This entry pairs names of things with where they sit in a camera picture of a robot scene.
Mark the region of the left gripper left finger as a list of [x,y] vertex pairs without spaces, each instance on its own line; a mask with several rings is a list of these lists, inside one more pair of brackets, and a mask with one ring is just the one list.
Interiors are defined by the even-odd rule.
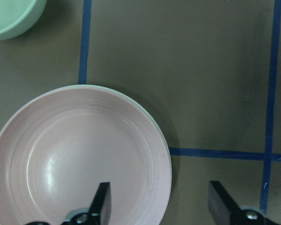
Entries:
[[101,182],[88,208],[69,212],[62,225],[107,225],[111,216],[111,184]]

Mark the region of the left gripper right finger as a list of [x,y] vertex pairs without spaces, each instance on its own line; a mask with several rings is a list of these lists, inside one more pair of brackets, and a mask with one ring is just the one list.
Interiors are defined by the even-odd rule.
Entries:
[[208,183],[208,209],[216,225],[275,225],[260,212],[240,208],[219,181]]

